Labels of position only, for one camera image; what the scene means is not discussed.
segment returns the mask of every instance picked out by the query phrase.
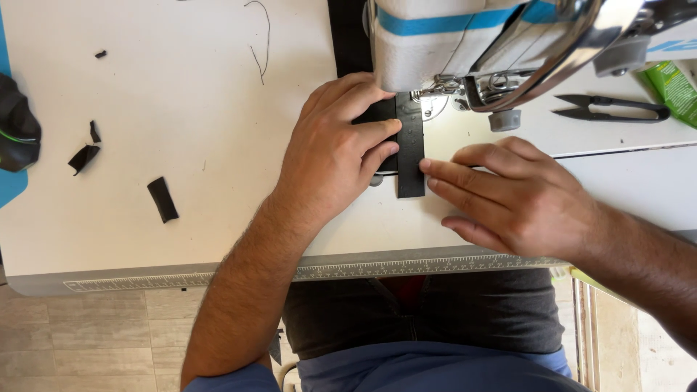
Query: gray pants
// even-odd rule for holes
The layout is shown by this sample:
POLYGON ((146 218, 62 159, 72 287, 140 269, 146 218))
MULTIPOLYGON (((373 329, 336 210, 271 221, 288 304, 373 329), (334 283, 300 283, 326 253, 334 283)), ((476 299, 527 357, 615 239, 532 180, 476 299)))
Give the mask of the gray pants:
POLYGON ((291 284, 283 311, 300 359, 364 345, 446 342, 548 354, 561 348, 548 269, 431 275, 404 312, 377 279, 291 284))

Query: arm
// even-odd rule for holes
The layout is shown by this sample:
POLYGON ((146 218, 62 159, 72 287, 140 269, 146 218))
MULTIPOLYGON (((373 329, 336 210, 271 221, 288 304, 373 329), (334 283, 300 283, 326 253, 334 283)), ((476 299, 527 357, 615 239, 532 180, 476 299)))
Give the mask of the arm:
POLYGON ((398 120, 351 125, 369 105, 394 94, 369 73, 324 84, 302 108, 278 184, 221 263, 194 323, 181 375, 224 375, 257 362, 271 367, 268 346, 298 260, 322 227, 367 187, 397 152, 383 142, 398 120))
POLYGON ((554 159, 517 137, 420 167, 434 193, 472 218, 450 216, 443 226, 498 252, 567 260, 656 317, 697 355, 693 244, 593 199, 554 159))

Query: measuring tape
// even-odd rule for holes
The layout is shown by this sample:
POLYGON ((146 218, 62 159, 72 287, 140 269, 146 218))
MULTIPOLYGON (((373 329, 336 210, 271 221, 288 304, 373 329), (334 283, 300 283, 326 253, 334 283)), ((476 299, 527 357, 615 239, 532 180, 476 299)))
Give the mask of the measuring tape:
MULTIPOLYGON (((300 266, 294 282, 308 280, 379 278, 383 276, 432 275, 495 271, 504 269, 544 268, 570 265, 551 257, 519 257, 512 255, 478 255, 436 259, 397 260, 323 266, 300 266)), ((137 276, 98 280, 72 280, 63 284, 74 292, 103 292, 126 289, 158 289, 168 287, 206 286, 215 273, 184 273, 180 275, 137 276)))

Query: green package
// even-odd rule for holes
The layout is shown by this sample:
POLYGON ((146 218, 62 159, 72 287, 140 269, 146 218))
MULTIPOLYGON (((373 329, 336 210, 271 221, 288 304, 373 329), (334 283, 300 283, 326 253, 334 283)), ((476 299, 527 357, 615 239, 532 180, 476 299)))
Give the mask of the green package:
POLYGON ((672 61, 636 73, 676 119, 697 128, 697 91, 672 61))

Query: industrial sewing machine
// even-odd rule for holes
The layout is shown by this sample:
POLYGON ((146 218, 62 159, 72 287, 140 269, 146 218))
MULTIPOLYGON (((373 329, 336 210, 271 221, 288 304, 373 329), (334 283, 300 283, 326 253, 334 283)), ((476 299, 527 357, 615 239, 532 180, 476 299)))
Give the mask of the industrial sewing machine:
POLYGON ((696 0, 369 0, 363 27, 384 90, 451 96, 458 110, 492 112, 497 132, 591 61, 598 77, 644 66, 653 36, 695 17, 696 0))

